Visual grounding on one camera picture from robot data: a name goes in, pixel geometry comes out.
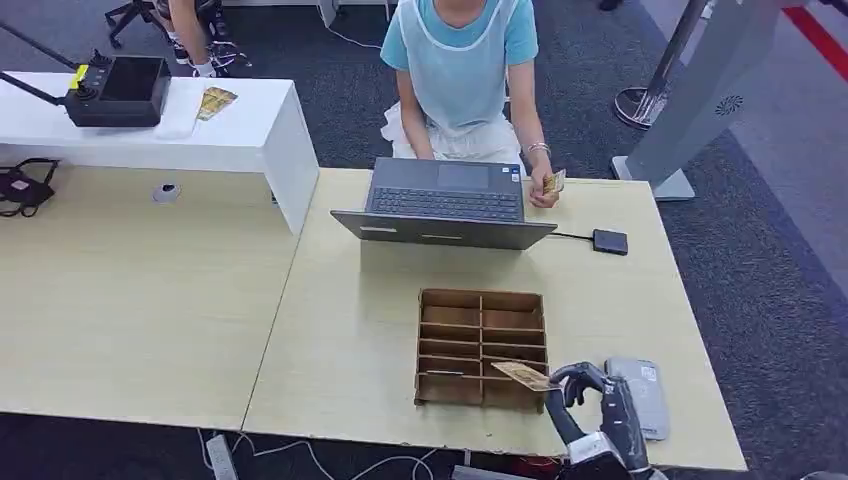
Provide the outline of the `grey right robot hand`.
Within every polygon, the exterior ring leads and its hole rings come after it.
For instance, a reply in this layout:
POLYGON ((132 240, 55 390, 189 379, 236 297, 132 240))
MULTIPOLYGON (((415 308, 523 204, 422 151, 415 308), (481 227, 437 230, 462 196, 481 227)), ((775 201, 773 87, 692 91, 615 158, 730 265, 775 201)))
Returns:
POLYGON ((545 408, 566 448, 560 479, 651 479, 664 475, 651 466, 630 389, 589 362, 563 366, 549 377, 545 408), (585 432, 569 412, 584 403, 584 391, 601 394, 601 424, 585 432))

